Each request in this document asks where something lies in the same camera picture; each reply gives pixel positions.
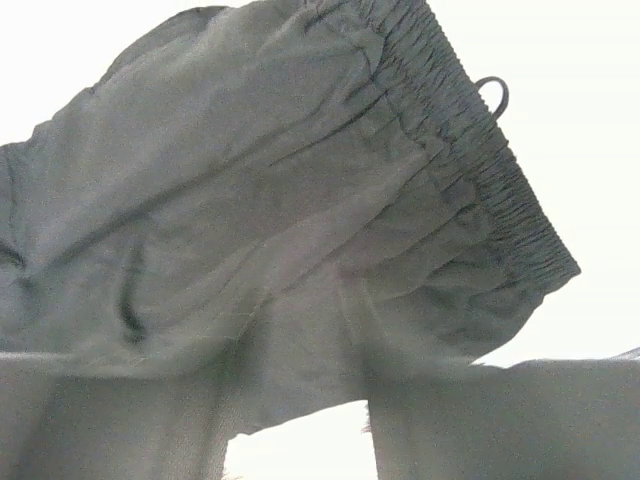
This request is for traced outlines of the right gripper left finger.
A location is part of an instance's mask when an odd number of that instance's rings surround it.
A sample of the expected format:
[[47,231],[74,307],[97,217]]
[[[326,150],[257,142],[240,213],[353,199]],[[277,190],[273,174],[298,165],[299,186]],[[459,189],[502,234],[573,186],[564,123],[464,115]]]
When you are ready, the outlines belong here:
[[157,380],[1,365],[4,479],[219,479],[215,367]]

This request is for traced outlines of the black trousers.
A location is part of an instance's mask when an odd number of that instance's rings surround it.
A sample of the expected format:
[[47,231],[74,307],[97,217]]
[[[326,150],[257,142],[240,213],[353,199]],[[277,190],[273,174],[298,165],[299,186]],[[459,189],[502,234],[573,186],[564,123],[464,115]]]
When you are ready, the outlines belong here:
[[1,355],[248,427],[466,377],[580,272],[423,1],[187,10],[1,149]]

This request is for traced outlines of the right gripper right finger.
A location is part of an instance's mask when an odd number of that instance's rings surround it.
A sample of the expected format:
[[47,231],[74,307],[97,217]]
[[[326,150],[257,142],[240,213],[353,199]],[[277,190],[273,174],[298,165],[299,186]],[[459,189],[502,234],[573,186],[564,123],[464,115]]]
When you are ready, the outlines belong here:
[[369,379],[381,479],[636,479],[639,352]]

